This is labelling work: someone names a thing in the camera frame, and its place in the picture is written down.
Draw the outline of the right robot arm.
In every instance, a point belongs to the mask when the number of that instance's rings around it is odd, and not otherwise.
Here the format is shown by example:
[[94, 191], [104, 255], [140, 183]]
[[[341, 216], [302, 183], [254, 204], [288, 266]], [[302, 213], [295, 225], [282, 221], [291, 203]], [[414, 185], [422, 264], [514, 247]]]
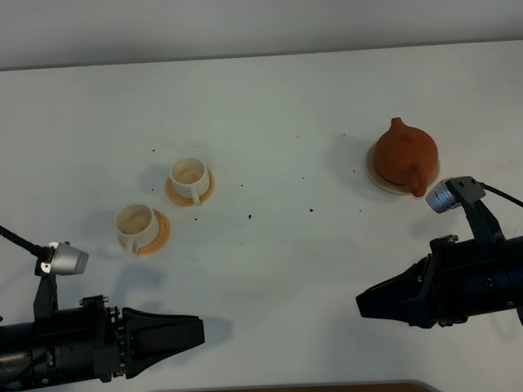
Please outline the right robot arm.
[[491, 245], [449, 235], [404, 273], [356, 297], [360, 315], [411, 327], [449, 327], [471, 316], [522, 309], [522, 239]]

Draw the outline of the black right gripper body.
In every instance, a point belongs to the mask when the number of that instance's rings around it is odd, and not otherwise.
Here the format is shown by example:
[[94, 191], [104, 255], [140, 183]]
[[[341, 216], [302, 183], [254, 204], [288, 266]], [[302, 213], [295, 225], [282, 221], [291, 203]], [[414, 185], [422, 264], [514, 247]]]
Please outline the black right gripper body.
[[422, 289], [421, 327], [465, 323], [471, 316], [507, 308], [507, 272], [503, 247], [492, 243], [457, 242], [450, 235], [430, 241], [429, 270]]

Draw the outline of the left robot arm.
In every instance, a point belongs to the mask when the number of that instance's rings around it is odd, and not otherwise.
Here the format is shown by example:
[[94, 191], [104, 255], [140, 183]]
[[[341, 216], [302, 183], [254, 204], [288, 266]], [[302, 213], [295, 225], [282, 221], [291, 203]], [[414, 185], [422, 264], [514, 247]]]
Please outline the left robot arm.
[[105, 306], [101, 296], [1, 328], [1, 389], [23, 391], [118, 376], [205, 342], [203, 320]]

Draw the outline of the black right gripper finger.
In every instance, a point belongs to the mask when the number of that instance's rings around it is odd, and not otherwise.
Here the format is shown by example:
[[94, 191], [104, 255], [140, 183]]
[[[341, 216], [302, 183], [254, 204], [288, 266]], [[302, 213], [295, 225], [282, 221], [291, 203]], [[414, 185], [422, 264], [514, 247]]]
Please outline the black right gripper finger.
[[426, 262], [410, 266], [404, 273], [381, 282], [356, 298], [360, 315], [367, 319], [388, 319], [408, 325], [428, 325], [425, 310], [415, 301], [422, 293]]

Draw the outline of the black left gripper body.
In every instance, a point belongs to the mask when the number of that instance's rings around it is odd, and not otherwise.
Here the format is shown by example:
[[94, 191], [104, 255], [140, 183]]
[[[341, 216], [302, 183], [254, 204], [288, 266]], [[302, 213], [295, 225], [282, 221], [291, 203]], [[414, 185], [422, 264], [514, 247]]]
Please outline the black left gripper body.
[[37, 316], [30, 375], [37, 383], [109, 382], [120, 370], [119, 343], [103, 296]]

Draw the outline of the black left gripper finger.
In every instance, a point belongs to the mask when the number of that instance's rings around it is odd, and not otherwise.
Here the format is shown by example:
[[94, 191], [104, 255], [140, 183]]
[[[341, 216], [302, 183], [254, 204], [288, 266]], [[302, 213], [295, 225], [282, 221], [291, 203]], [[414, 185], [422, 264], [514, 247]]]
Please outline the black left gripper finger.
[[191, 315], [122, 312], [125, 375], [137, 376], [152, 365], [205, 342], [203, 320]]

